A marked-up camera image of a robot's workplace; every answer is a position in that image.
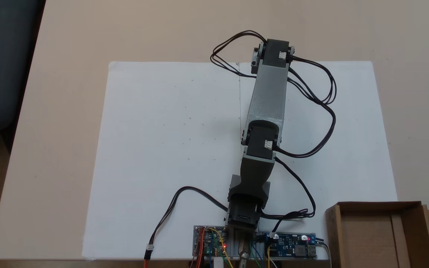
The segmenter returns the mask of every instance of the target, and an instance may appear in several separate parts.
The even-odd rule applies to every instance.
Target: black cable
[[[314,102],[317,105],[320,105],[322,108],[324,108],[325,110],[327,110],[327,112],[329,112],[329,114],[332,116],[332,123],[330,125],[329,130],[327,131],[327,134],[324,136],[324,138],[320,141],[320,143],[313,148],[311,151],[304,153],[304,154],[293,154],[293,153],[289,153],[287,151],[284,151],[283,149],[279,148],[276,144],[273,144],[273,150],[278,151],[281,154],[284,154],[286,156],[289,157],[293,157],[293,158],[306,158],[306,157],[310,157],[313,156],[314,154],[316,154],[318,151],[320,151],[320,149],[322,149],[322,147],[324,147],[324,145],[327,143],[327,141],[330,139],[330,136],[332,136],[332,133],[334,132],[334,128],[335,128],[335,124],[337,121],[337,117],[334,113],[334,111],[327,105],[332,103],[335,98],[337,97],[337,84],[335,82],[335,79],[332,77],[332,74],[330,74],[330,71],[325,68],[324,66],[320,65],[319,63],[315,63],[313,61],[308,61],[305,59],[301,59],[298,57],[294,57],[295,59],[300,59],[303,60],[303,62],[315,65],[319,68],[322,68],[322,70],[324,70],[327,75],[330,78],[331,81],[331,87],[330,87],[330,91],[329,94],[327,95],[327,97],[324,100],[320,100],[314,92],[312,92],[312,90],[310,89],[310,87],[307,85],[307,83],[300,77],[300,75],[294,71],[294,69],[292,69],[291,67],[289,68],[289,72],[292,73],[307,89],[307,91],[296,81],[294,81],[291,78],[288,78],[287,81],[291,84],[293,84],[294,86],[296,86],[296,88],[298,88],[298,90],[306,97],[308,98],[308,100]]]
[[[255,75],[248,75],[248,74],[244,74],[244,73],[238,71],[236,68],[234,68],[234,66],[232,66],[229,63],[227,63],[225,60],[223,60],[223,58],[221,58],[220,56],[218,56],[218,53],[220,53],[220,51],[222,51],[232,41],[234,41],[234,40],[236,40],[236,39],[238,39],[240,37],[243,37],[243,36],[254,36],[254,37],[259,38],[263,42],[267,42],[267,40],[262,35],[260,35],[257,32],[254,32],[254,31],[251,31],[251,30],[243,31],[243,32],[240,32],[240,33],[237,33],[237,34],[233,35],[228,40],[226,40],[226,41],[222,42],[221,44],[219,44],[218,46],[216,46],[213,49],[213,54],[211,54],[211,56],[210,56],[210,61],[214,65],[219,66],[221,68],[224,68],[224,69],[226,69],[226,70],[228,70],[228,71],[230,71],[230,72],[232,72],[232,73],[234,73],[236,75],[239,75],[239,76],[242,76],[242,77],[256,78]]]
[[[172,211],[173,211],[173,209],[175,207],[175,204],[177,203],[177,200],[178,200],[178,197],[180,196],[180,194],[182,192],[186,191],[186,190],[195,191],[195,192],[201,194],[202,196],[206,197],[213,204],[217,205],[218,207],[220,207],[224,211],[228,211],[228,208],[226,206],[224,206],[223,204],[221,204],[218,200],[216,200],[211,195],[208,195],[208,193],[204,192],[203,190],[200,190],[200,189],[198,189],[196,187],[192,187],[192,186],[181,187],[179,190],[177,190],[177,192],[173,196],[172,202],[170,202],[170,205],[168,206],[168,209],[166,210],[166,212],[163,215],[163,217],[160,220],[160,222],[155,227],[155,230],[153,231],[153,234],[150,237],[150,241],[148,242],[148,246],[147,246],[147,249],[145,251],[145,257],[143,259],[150,260],[150,257],[152,255],[152,251],[153,251],[153,247],[151,245],[153,245],[153,241],[155,240],[155,235],[156,235],[156,233],[158,231],[158,228],[160,228],[160,226],[163,224],[163,222],[165,221],[165,219],[167,219],[169,217],[169,215],[172,213]]]
[[[332,256],[330,255],[330,249],[329,249],[329,246],[327,246],[327,244],[326,243],[324,243],[324,242],[320,242],[320,240],[321,241],[324,241],[323,239],[318,239],[318,238],[316,238],[318,241],[316,242],[316,244],[317,245],[320,245],[320,246],[324,246],[325,247],[325,249],[326,249],[326,251],[327,251],[327,255],[328,255],[328,257],[329,257],[329,261],[330,261],[330,267],[332,267]]]
[[[274,227],[274,229],[272,230],[273,232],[276,232],[277,228],[279,227],[279,224],[281,224],[281,221],[286,220],[286,219],[300,219],[300,218],[311,218],[313,216],[315,216],[315,201],[314,198],[312,197],[312,195],[310,194],[309,190],[307,189],[307,187],[305,186],[304,182],[301,180],[301,178],[294,172],[291,170],[291,168],[289,168],[289,166],[287,166],[286,163],[284,163],[283,161],[281,161],[279,158],[275,158],[276,162],[280,163],[282,166],[284,166],[284,168],[294,177],[296,178],[296,180],[300,183],[300,185],[303,187],[303,189],[305,190],[305,193],[307,194],[307,196],[309,197],[309,200],[312,204],[312,212],[307,213],[308,209],[302,209],[299,211],[293,211],[293,212],[289,212],[286,215],[269,215],[269,214],[265,214],[264,212],[261,211],[261,217],[263,218],[267,218],[267,219],[277,219],[277,223],[276,226]]]

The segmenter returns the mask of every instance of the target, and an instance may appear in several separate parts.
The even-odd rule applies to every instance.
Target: robotic arm
[[[257,73],[254,91],[243,130],[245,146],[240,176],[233,175],[228,193],[227,224],[254,231],[260,210],[269,197],[267,181],[274,167],[273,146],[281,143],[286,106],[287,74],[294,47],[289,42],[268,39],[254,49],[251,73]]]

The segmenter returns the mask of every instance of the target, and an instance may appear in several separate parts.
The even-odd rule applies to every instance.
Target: circuit board
[[[315,234],[276,233],[275,239],[268,246],[271,258],[316,258]]]
[[[193,227],[193,256],[198,254],[200,250],[199,239],[200,233],[203,232],[203,253],[208,256],[210,253],[212,256],[221,256],[223,254],[223,248],[220,243],[219,236],[216,232],[210,231],[209,228],[213,228],[221,234],[224,243],[228,240],[228,229],[221,226],[194,226]]]

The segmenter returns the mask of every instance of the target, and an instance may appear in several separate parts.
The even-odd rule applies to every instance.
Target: white connector
[[[287,52],[279,52],[279,59],[285,60],[287,56]]]
[[[273,141],[265,140],[264,141],[264,148],[272,150],[273,149]]]

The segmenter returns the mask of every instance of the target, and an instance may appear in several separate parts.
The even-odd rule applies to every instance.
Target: yellow wire
[[[221,247],[223,248],[223,251],[225,252],[226,259],[228,259],[229,266],[231,266],[231,268],[234,268],[233,265],[231,264],[231,261],[229,260],[229,256],[228,256],[228,253],[226,252],[226,248],[225,248],[225,245],[223,243],[223,237],[221,236],[221,234],[218,232],[218,230],[213,229],[213,228],[209,228],[208,230],[215,231],[218,234],[219,241],[221,242]]]

